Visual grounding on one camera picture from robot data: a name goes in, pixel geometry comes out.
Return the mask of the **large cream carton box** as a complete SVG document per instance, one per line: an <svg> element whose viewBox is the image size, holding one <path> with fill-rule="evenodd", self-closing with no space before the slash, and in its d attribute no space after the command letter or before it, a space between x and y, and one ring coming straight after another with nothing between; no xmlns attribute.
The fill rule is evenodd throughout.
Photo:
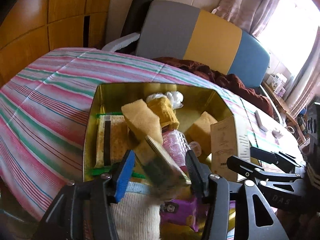
<svg viewBox="0 0 320 240"><path fill-rule="evenodd" d="M250 142L247 130L242 121L235 116L223 119L210 126L211 135L211 171L228 181L237 182L244 177L227 167L227 159L231 156L250 161Z"/></svg>

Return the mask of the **pink hair roller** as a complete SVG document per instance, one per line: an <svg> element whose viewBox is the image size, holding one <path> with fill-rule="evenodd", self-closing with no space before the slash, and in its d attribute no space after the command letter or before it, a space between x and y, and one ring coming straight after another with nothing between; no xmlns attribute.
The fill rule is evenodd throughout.
<svg viewBox="0 0 320 240"><path fill-rule="evenodd" d="M202 154L199 143L196 141L187 142L185 135L178 130L166 131L162 137L163 147L179 167L185 167L185 155L188 150L193 150L197 157Z"/></svg>

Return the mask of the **small green carton box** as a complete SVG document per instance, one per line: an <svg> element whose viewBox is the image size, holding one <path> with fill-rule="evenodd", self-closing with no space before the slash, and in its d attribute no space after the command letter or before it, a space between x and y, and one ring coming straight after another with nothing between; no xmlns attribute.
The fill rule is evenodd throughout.
<svg viewBox="0 0 320 240"><path fill-rule="evenodd" d="M139 166L153 186L154 194L161 200L174 199L191 185L190 179L170 154L152 137L147 135L133 151Z"/></svg>

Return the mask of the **block yellow sponge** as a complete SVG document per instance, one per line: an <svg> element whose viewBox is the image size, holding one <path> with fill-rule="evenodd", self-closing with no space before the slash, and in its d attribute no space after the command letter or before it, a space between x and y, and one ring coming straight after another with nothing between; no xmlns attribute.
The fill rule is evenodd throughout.
<svg viewBox="0 0 320 240"><path fill-rule="evenodd" d="M201 116L184 133L188 142L195 141L200 147L203 156L211 154L211 124L217 123L217 120L208 112L203 112Z"/></svg>

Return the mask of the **purple snack pouch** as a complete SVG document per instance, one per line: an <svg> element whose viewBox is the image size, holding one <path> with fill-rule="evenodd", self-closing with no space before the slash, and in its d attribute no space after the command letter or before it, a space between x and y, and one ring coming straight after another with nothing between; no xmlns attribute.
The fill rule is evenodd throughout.
<svg viewBox="0 0 320 240"><path fill-rule="evenodd" d="M173 199L164 202L160 207L161 225L171 223L188 226L199 232L209 213L209 205L202 204L196 197L190 199Z"/></svg>

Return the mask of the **green cracker packet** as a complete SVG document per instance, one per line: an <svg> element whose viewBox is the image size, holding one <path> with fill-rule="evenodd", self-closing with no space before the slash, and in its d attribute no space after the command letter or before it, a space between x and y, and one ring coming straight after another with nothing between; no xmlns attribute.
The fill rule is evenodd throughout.
<svg viewBox="0 0 320 240"><path fill-rule="evenodd" d="M110 171L123 158L128 146L127 124L120 112L97 114L94 120L94 140L91 154L86 153L87 176Z"/></svg>

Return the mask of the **wedge yellow sponge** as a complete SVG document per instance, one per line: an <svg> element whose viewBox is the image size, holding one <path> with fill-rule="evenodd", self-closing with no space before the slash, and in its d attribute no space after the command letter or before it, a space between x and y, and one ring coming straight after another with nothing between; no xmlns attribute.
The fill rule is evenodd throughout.
<svg viewBox="0 0 320 240"><path fill-rule="evenodd" d="M159 144L163 144L159 117L142 99L123 105L121 111L128 128L138 141L144 140L148 135Z"/></svg>

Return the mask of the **yellow sock ball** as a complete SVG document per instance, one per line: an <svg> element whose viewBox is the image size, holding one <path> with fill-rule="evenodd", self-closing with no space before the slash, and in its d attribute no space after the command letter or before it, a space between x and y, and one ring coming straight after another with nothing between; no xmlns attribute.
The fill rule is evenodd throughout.
<svg viewBox="0 0 320 240"><path fill-rule="evenodd" d="M152 99L147 103L147 106L159 117L160 126L162 129L178 129L180 122L176 117L170 100L167 97L164 96L161 98Z"/></svg>

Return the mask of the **white plastic bag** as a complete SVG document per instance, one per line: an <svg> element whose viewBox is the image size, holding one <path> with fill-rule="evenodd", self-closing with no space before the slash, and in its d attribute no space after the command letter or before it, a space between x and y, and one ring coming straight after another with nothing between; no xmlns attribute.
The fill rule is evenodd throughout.
<svg viewBox="0 0 320 240"><path fill-rule="evenodd" d="M146 103L151 102L154 99L164 98L166 97L172 106L172 109L180 109L183 107L183 99L184 96L179 91L171 91L165 93L153 93L146 98Z"/></svg>

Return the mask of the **gold tin box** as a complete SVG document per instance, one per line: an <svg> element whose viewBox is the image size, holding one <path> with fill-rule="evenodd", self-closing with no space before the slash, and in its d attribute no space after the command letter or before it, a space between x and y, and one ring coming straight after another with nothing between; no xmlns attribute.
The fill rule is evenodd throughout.
<svg viewBox="0 0 320 240"><path fill-rule="evenodd" d="M183 95L182 106L177 110L149 107L148 96L175 91ZM204 88L156 82L100 84L87 122L83 180L93 180L94 167L119 162L125 151L135 145L134 141L146 135L159 140L160 133L176 129L197 141L198 138L192 137L188 131L203 112L214 117L219 124L229 122L230 126L219 135L223 139L235 140L234 146L222 141L210 143L210 155L227 153L249 161L249 120L240 97L234 93L217 85Z"/></svg>

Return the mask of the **maroon blanket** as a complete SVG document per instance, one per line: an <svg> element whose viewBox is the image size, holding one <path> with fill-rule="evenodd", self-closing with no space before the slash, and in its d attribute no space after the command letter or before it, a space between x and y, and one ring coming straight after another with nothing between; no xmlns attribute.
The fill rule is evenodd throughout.
<svg viewBox="0 0 320 240"><path fill-rule="evenodd" d="M191 60L180 60L174 57L158 57L153 59L154 61L168 64L170 66L185 70L194 75L197 75L205 80L208 80L221 88L227 89L239 97L245 99L261 111L268 114L270 117L274 117L273 107L271 101L257 93L253 88L248 88L244 83L234 74L222 74L217 70L210 69L209 66L200 62Z"/></svg>

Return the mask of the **striped bed sheet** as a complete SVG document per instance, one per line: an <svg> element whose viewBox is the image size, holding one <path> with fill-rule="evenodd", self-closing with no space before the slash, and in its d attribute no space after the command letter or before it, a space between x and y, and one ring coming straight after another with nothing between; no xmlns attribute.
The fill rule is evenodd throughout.
<svg viewBox="0 0 320 240"><path fill-rule="evenodd" d="M40 220L61 187L82 179L89 110L101 83L159 82L214 89L248 124L253 145L271 146L255 125L254 107L232 92L168 64L89 48L43 55L1 88L1 178Z"/></svg>

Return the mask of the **pink curtain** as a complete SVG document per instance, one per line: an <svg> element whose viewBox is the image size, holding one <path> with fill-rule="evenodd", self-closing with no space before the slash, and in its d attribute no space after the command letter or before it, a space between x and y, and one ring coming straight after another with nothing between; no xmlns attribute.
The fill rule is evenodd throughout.
<svg viewBox="0 0 320 240"><path fill-rule="evenodd" d="M221 0L213 14L254 36L267 51L266 77L283 74L293 116L319 86L319 9L312 0Z"/></svg>

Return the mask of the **wooden wardrobe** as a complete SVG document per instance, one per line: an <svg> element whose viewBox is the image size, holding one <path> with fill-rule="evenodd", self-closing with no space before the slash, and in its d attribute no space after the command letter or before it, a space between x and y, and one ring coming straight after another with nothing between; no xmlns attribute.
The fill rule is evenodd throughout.
<svg viewBox="0 0 320 240"><path fill-rule="evenodd" d="M110 0L17 0L1 23L1 85L62 47L102 48Z"/></svg>

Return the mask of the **white bed rail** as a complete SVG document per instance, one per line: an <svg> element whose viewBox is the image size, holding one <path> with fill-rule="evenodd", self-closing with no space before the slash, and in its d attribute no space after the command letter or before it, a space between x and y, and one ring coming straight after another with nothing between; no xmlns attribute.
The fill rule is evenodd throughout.
<svg viewBox="0 0 320 240"><path fill-rule="evenodd" d="M115 51L118 51L127 47L133 42L138 41L139 38L140 38L140 33L131 33L129 35L118 38L112 42L109 42L108 44L104 45L103 48L101 48L101 50L113 53Z"/></svg>

